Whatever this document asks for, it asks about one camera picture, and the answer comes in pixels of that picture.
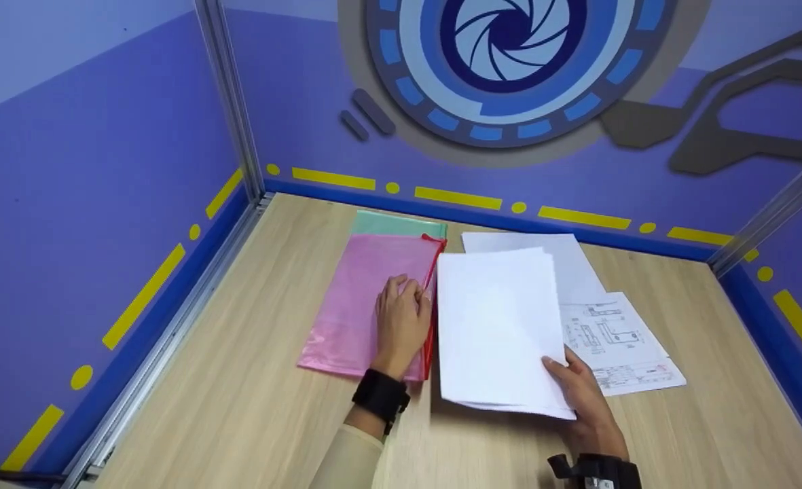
black wrist device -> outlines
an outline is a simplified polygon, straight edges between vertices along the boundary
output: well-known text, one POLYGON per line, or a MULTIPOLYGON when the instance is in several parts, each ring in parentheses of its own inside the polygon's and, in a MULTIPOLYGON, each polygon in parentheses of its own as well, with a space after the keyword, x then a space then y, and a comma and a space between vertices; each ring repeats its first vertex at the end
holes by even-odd
POLYGON ((562 453, 549 458, 549 465, 558 479, 574 481, 574 489, 642 489, 636 464, 618 457, 581 453, 571 467, 562 453))
POLYGON ((392 429, 395 418, 409 405, 407 386, 375 369, 367 369, 358 383, 352 402, 365 411, 372 412, 386 422, 385 434, 392 429))

white paper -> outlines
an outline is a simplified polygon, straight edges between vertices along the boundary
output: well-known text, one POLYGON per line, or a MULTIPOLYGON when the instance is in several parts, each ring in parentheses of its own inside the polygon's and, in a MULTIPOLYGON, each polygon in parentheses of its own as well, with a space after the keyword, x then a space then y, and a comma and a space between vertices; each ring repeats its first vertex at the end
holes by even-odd
POLYGON ((687 380, 671 359, 593 370, 597 384, 600 385, 600 389, 607 397, 643 393, 687 384, 687 380))
POLYGON ((463 232, 467 253, 543 248, 555 260, 558 298, 561 303, 584 303, 605 294, 594 267, 572 234, 524 234, 515 232, 463 232))
POLYGON ((554 266, 541 249, 440 255, 444 399, 575 418, 541 363, 543 356, 565 361, 554 266))
POLYGON ((591 367, 606 396, 687 383, 623 293, 561 304, 561 318, 566 345, 591 367))
POLYGON ((566 345, 591 368, 653 362, 667 353, 622 292, 561 304, 566 345))

wooden tabletop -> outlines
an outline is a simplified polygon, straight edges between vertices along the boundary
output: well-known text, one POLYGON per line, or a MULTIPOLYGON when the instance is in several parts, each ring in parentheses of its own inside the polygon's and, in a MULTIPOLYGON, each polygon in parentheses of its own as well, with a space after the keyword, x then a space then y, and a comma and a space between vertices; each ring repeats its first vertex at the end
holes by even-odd
MULTIPOLYGON (((99 488, 307 487, 355 384, 295 367, 355 207, 278 195, 97 481, 99 488)), ((450 223, 448 251, 460 233, 450 223)), ((802 488, 802 428, 707 266, 583 245, 687 386, 610 397, 648 488, 802 488)), ((560 487, 546 418, 414 393, 373 486, 560 487)))

engineering drawing sheet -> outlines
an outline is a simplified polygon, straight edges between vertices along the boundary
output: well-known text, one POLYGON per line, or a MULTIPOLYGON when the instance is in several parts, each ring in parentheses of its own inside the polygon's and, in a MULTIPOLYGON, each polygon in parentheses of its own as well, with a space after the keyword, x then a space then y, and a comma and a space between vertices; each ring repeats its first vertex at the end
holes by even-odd
POLYGON ((606 396, 684 386, 684 376, 621 292, 596 304, 561 304, 564 341, 606 396))

sleeve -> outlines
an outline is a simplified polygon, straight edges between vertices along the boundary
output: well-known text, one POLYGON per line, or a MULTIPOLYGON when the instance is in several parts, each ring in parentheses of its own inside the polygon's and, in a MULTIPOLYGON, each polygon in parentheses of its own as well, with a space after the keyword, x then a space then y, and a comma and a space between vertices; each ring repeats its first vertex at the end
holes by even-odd
POLYGON ((341 424, 310 489, 370 489, 382 442, 347 424, 341 424))

